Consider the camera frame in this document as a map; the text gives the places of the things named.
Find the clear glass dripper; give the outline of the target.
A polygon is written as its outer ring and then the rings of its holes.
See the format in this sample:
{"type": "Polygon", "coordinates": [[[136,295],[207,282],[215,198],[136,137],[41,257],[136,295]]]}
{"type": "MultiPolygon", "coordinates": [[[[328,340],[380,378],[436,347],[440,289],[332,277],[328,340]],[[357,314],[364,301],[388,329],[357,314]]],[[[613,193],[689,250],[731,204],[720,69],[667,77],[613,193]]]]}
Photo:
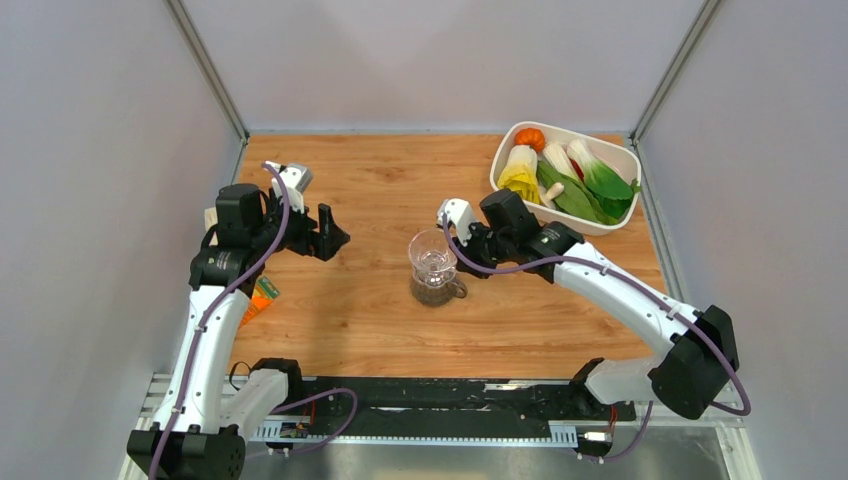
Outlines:
{"type": "Polygon", "coordinates": [[[413,279],[428,288],[441,288],[456,275],[457,258],[444,231],[431,228],[417,233],[408,244],[413,279]]]}

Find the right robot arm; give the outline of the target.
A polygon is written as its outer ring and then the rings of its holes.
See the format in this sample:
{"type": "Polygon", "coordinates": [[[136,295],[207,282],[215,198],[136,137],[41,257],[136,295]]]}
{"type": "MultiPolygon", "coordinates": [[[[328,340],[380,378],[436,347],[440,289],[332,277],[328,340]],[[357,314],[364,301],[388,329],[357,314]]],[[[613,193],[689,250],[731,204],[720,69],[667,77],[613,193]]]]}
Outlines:
{"type": "Polygon", "coordinates": [[[714,407],[747,416],[752,405],[738,376],[733,322],[722,308],[704,310],[674,299],[612,262],[567,225],[543,223],[508,189],[480,203],[445,200],[437,213],[461,271],[478,278],[535,274],[575,292],[634,332],[651,355],[624,361],[594,359],[574,376],[573,410],[595,418],[609,405],[658,402],[680,417],[698,420],[714,407]]]}

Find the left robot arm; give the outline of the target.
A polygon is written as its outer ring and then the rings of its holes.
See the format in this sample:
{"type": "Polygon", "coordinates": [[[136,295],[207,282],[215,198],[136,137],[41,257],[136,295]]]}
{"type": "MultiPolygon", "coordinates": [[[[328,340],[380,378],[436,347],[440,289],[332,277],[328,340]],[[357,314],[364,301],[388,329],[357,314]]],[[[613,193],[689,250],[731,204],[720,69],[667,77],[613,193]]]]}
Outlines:
{"type": "Polygon", "coordinates": [[[294,360],[262,358],[224,400],[225,368],[267,259],[281,250],[322,261],[350,236],[319,204],[317,218],[297,190],[234,184],[219,191],[217,222],[190,267],[186,331],[165,396],[150,427],[131,432],[127,454],[151,479],[237,479],[246,444],[265,418],[293,414],[306,401],[294,360]]]}

